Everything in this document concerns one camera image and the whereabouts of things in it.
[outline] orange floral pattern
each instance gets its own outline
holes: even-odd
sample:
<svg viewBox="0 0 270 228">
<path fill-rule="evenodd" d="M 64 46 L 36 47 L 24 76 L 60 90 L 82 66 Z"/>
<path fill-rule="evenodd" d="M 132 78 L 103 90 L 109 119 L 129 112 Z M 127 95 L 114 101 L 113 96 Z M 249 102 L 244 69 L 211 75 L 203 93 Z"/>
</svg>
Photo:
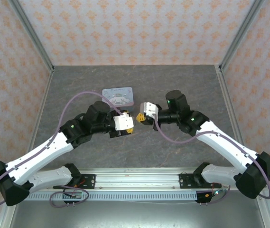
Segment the orange floral pattern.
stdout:
<svg viewBox="0 0 270 228">
<path fill-rule="evenodd" d="M 58 66 L 220 64 L 254 0 L 20 2 Z"/>
<path fill-rule="evenodd" d="M 48 75 L 9 2 L 0 0 L 0 161 L 26 153 Z"/>
<path fill-rule="evenodd" d="M 270 0 L 225 72 L 247 146 L 270 154 Z"/>
</svg>

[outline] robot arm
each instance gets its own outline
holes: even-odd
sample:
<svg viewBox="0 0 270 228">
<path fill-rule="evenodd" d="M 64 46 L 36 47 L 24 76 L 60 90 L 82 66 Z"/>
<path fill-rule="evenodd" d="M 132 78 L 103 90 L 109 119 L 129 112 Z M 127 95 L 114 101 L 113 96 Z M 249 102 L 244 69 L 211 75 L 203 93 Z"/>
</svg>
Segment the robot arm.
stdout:
<svg viewBox="0 0 270 228">
<path fill-rule="evenodd" d="M 107 103 L 97 101 L 91 105 L 87 112 L 67 121 L 60 127 L 59 133 L 47 147 L 50 139 L 39 145 L 24 156 L 4 163 L 0 161 L 0 176 L 12 170 L 0 180 L 0 192 L 8 206 L 18 204 L 29 193 L 56 185 L 74 186 L 79 183 L 81 174 L 73 164 L 52 171 L 36 172 L 55 158 L 72 151 L 83 143 L 90 141 L 95 133 L 109 133 L 110 138 L 128 135 L 134 127 L 133 119 L 128 112 L 119 115 L 110 111 Z M 15 168 L 22 161 L 37 155 L 28 162 Z"/>
<path fill-rule="evenodd" d="M 145 125 L 153 125 L 154 130 L 157 130 L 155 126 L 156 119 L 159 127 L 161 127 L 161 124 L 177 124 L 181 131 L 191 136 L 199 134 L 198 140 L 203 141 L 219 152 L 234 168 L 203 163 L 197 168 L 196 174 L 200 175 L 208 183 L 236 185 L 238 190 L 247 197 L 256 198 L 266 186 L 266 181 L 249 156 L 262 167 L 269 180 L 270 156 L 266 152 L 258 154 L 246 148 L 222 132 L 201 112 L 191 110 L 185 95 L 179 90 L 168 92 L 166 100 L 168 109 L 165 110 L 162 110 L 158 104 L 142 103 L 137 120 Z M 228 138 L 233 143 L 219 137 L 219 135 Z M 234 144 L 240 146 L 246 154 L 241 152 Z"/>
</svg>

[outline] yellow component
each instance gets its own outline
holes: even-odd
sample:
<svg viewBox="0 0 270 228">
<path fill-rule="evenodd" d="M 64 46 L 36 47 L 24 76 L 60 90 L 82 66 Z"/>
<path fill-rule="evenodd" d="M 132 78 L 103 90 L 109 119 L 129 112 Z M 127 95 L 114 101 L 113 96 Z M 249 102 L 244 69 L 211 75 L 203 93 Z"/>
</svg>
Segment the yellow component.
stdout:
<svg viewBox="0 0 270 228">
<path fill-rule="evenodd" d="M 133 133 L 133 130 L 134 130 L 134 128 L 126 129 L 126 132 L 127 132 L 128 134 L 132 134 L 132 133 Z"/>
<path fill-rule="evenodd" d="M 137 117 L 136 117 L 136 120 L 137 120 L 138 122 L 142 122 L 142 121 L 145 121 L 145 120 L 146 120 L 146 117 L 144 116 L 143 113 L 139 113 L 139 114 L 137 115 Z"/>
</svg>

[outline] patterned wallpaper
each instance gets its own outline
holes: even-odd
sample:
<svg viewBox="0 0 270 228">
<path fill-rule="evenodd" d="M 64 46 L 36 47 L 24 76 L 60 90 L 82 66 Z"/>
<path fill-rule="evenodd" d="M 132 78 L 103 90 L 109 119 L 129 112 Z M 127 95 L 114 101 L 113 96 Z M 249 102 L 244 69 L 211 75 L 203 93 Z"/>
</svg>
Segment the patterned wallpaper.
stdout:
<svg viewBox="0 0 270 228">
<path fill-rule="evenodd" d="M 254 0 L 20 0 L 57 65 L 220 64 Z"/>
<path fill-rule="evenodd" d="M 0 160 L 25 154 L 48 75 L 8 1 L 0 0 Z"/>
<path fill-rule="evenodd" d="M 225 72 L 245 143 L 270 154 L 270 0 Z"/>
</svg>

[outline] small box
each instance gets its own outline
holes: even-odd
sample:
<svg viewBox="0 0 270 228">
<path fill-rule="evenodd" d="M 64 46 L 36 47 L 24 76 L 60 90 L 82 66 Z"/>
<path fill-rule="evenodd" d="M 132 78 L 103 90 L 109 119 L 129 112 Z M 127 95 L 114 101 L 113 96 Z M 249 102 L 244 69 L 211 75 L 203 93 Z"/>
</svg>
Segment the small box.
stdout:
<svg viewBox="0 0 270 228">
<path fill-rule="evenodd" d="M 132 87 L 102 90 L 102 95 L 120 110 L 133 111 L 134 97 Z"/>
</svg>

